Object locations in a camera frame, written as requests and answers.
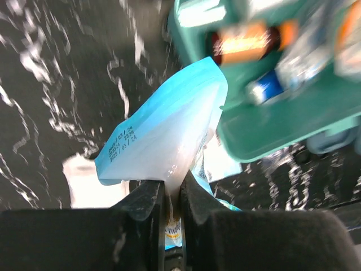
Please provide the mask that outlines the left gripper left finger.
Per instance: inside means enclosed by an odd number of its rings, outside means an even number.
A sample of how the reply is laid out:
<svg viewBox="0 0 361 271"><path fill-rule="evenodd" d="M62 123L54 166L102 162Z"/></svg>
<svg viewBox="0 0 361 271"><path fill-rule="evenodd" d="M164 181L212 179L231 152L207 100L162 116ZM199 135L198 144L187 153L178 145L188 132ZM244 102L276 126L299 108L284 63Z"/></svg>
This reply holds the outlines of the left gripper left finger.
<svg viewBox="0 0 361 271"><path fill-rule="evenodd" d="M2 270L163 270L165 188L146 181L110 208L1 213Z"/></svg>

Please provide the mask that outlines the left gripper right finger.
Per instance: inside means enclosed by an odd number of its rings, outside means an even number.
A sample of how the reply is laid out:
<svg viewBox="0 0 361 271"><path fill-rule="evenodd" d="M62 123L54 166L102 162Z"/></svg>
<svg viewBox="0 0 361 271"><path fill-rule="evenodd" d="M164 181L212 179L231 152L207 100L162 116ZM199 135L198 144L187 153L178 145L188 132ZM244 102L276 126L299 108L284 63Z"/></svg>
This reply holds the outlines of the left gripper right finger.
<svg viewBox="0 0 361 271"><path fill-rule="evenodd" d="M187 173L180 187L187 270L357 270L331 211L232 211Z"/></svg>

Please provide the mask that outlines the brown bottle orange cap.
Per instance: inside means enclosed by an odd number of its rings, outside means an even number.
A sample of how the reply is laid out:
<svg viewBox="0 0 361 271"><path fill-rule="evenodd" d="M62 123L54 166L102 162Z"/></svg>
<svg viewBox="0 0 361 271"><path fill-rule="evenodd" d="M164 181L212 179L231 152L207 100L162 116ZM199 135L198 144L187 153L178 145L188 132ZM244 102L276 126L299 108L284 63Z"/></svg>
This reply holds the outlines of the brown bottle orange cap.
<svg viewBox="0 0 361 271"><path fill-rule="evenodd" d="M264 20L237 23L207 33L206 52L217 65L258 61L286 49L298 37L298 23L287 20L268 25Z"/></svg>

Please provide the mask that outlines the blue cotton swab bag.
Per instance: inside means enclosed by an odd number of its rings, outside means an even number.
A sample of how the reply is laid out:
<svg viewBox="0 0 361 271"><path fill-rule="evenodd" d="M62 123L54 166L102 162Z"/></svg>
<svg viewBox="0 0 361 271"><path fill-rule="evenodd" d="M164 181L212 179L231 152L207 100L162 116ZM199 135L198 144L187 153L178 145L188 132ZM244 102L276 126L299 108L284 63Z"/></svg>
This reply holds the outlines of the blue cotton swab bag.
<svg viewBox="0 0 361 271"><path fill-rule="evenodd" d="M212 58L188 65L114 129L95 159L98 180L105 186L164 181L170 208L168 249L182 245L182 221L176 213L186 174L210 193L212 182L242 172L216 132L227 92L227 80Z"/></svg>

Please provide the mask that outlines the green medicine kit box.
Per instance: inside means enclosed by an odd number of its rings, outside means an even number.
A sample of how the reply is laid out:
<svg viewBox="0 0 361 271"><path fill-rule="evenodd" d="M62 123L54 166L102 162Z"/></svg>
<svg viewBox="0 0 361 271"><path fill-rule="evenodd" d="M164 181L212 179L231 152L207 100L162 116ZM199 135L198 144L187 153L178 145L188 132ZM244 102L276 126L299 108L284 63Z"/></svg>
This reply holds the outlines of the green medicine kit box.
<svg viewBox="0 0 361 271"><path fill-rule="evenodd" d="M183 65L224 74L217 132L235 160L360 150L359 1L175 1L167 26Z"/></svg>

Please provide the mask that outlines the clear bag blue items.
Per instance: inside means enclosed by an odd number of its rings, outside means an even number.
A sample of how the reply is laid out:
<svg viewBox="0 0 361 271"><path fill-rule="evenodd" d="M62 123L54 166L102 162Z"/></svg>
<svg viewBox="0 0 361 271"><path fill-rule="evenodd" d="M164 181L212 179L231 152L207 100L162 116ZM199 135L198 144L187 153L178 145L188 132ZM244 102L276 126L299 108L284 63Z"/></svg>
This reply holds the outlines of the clear bag blue items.
<svg viewBox="0 0 361 271"><path fill-rule="evenodd" d="M298 37L286 49L275 68L285 90L301 88L329 63L332 56L329 25L333 14L334 7L325 2L301 13Z"/></svg>

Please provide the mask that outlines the small white blue bottle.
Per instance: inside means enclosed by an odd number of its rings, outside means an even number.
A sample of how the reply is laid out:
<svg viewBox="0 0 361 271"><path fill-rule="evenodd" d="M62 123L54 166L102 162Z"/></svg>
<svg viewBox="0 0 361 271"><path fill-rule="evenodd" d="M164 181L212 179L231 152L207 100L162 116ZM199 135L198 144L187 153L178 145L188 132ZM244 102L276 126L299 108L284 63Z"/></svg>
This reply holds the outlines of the small white blue bottle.
<svg viewBox="0 0 361 271"><path fill-rule="evenodd" d="M273 69L245 87L248 104L259 106L284 98L286 92L281 86L276 71Z"/></svg>

